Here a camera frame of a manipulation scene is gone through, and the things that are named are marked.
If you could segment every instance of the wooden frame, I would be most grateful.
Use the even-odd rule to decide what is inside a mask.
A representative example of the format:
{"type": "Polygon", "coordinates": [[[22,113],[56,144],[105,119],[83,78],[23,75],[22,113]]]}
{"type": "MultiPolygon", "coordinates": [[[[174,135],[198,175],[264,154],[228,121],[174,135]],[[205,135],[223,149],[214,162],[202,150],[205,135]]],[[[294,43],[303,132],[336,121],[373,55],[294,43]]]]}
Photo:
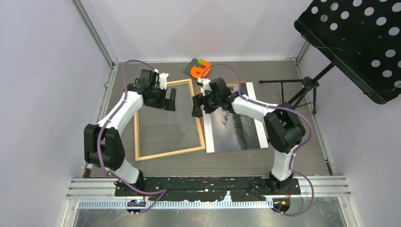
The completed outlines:
{"type": "MultiPolygon", "coordinates": [[[[191,93],[191,97],[195,95],[193,85],[192,85],[192,79],[182,79],[182,80],[171,81],[171,82],[167,83],[167,86],[171,87],[171,86],[182,85],[182,84],[188,84],[189,91],[191,93]]],[[[165,156],[170,156],[170,155],[177,155],[177,154],[187,153],[187,152],[191,152],[191,151],[206,149],[205,139],[203,137],[203,131],[202,131],[202,127],[201,127],[201,120],[199,118],[195,118],[195,122],[196,122],[196,128],[198,130],[198,136],[199,136],[199,142],[200,142],[199,147],[187,148],[187,149],[176,150],[176,151],[169,151],[169,152],[161,153],[161,154],[157,154],[157,155],[148,155],[148,156],[141,157],[140,156],[140,148],[139,148],[139,114],[137,111],[134,114],[135,161],[141,161],[141,160],[152,159],[152,158],[157,158],[157,157],[165,157],[165,156]]]]}

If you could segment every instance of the black perforated panel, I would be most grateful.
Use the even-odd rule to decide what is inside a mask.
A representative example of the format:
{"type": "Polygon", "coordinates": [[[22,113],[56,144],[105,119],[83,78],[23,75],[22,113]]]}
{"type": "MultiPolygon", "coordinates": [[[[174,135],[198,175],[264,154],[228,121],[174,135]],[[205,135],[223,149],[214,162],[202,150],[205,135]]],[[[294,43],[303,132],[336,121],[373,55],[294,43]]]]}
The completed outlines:
{"type": "Polygon", "coordinates": [[[314,0],[294,26],[374,102],[401,93],[401,0],[314,0]]]}

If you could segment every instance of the white wall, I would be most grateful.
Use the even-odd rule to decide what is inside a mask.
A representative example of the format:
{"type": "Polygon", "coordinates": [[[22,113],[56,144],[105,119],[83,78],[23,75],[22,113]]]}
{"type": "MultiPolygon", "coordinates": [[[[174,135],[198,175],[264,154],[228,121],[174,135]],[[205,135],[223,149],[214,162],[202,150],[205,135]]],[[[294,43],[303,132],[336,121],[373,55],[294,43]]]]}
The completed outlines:
{"type": "MultiPolygon", "coordinates": [[[[329,63],[310,47],[301,66],[305,76],[314,77],[329,63]]],[[[362,226],[399,226],[401,97],[375,104],[336,67],[317,90],[316,118],[337,174],[349,183],[362,226]]]]}
{"type": "Polygon", "coordinates": [[[54,227],[109,71],[70,0],[0,3],[0,222],[54,227]]]}
{"type": "Polygon", "coordinates": [[[293,23],[312,0],[88,0],[119,61],[295,56],[293,23]]]}

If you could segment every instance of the gray floor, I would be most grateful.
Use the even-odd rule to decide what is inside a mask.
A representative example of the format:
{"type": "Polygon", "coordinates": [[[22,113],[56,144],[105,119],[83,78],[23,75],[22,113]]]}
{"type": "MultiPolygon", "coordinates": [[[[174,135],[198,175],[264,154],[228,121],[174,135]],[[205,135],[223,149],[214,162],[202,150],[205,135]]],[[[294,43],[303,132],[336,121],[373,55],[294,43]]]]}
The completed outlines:
{"type": "MultiPolygon", "coordinates": [[[[246,82],[253,82],[253,86],[258,100],[267,103],[281,103],[281,90],[279,84],[259,84],[260,79],[298,79],[298,73],[293,61],[240,61],[222,62],[232,66],[238,71],[242,79],[246,82]]],[[[188,79],[189,76],[182,73],[187,63],[152,63],[159,72],[169,73],[169,81],[188,79]]],[[[146,66],[139,64],[129,64],[127,66],[127,83],[134,82],[139,77],[140,71],[146,66]]],[[[216,66],[212,69],[208,78],[213,79],[222,77],[225,81],[234,81],[236,76],[231,70],[224,66],[216,66]]],[[[297,91],[301,89],[300,83],[285,84],[285,100],[289,100],[297,91]]],[[[113,91],[108,106],[110,111],[121,98],[123,91],[122,64],[119,66],[113,91]]],[[[296,109],[304,114],[312,122],[311,113],[307,106],[296,109]]],[[[141,118],[140,125],[151,124],[159,121],[161,127],[171,124],[163,117],[161,118],[141,118]]],[[[149,143],[153,146],[164,147],[166,140],[174,133],[166,133],[162,139],[156,138],[149,143]]],[[[133,120],[122,133],[122,141],[125,148],[126,159],[134,167],[143,171],[145,176],[257,176],[268,175],[273,165],[273,147],[243,150],[233,152],[222,152],[206,154],[206,151],[194,151],[185,154],[160,157],[149,160],[135,161],[134,158],[134,127],[133,120]]],[[[297,153],[294,169],[306,175],[328,175],[327,165],[324,160],[322,148],[316,136],[302,147],[297,153]]],[[[98,168],[92,170],[91,176],[102,176],[98,168]]]]}

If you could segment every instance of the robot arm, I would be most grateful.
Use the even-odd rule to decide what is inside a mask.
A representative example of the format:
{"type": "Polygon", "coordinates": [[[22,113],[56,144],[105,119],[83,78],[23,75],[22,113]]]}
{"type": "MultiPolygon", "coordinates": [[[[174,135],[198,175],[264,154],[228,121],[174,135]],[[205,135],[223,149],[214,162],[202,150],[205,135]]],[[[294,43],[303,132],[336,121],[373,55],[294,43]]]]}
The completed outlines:
{"type": "Polygon", "coordinates": [[[295,114],[268,108],[268,106],[282,106],[291,109],[292,106],[289,103],[277,105],[260,101],[258,103],[262,105],[258,105],[247,101],[250,98],[246,95],[242,95],[245,97],[243,99],[238,92],[231,93],[222,78],[212,81],[198,79],[197,84],[202,87],[202,93],[192,97],[193,117],[202,117],[203,111],[210,114],[216,109],[222,108],[231,113],[249,116],[265,124],[269,142],[275,149],[274,165],[269,173],[271,189],[274,191],[284,190],[293,176],[290,168],[292,152],[305,135],[305,128],[295,114]]]}
{"type": "Polygon", "coordinates": [[[134,84],[127,86],[127,98],[124,99],[125,94],[123,94],[117,105],[104,119],[100,120],[96,125],[88,124],[85,127],[84,152],[87,163],[100,167],[96,144],[97,137],[100,129],[109,120],[102,134],[104,143],[101,144],[105,167],[123,180],[140,188],[139,184],[142,182],[143,175],[140,170],[134,168],[125,159],[121,133],[135,112],[143,106],[175,111],[176,89],[171,89],[170,98],[167,99],[167,77],[168,74],[158,74],[157,70],[142,70],[140,78],[135,79],[134,84]]]}

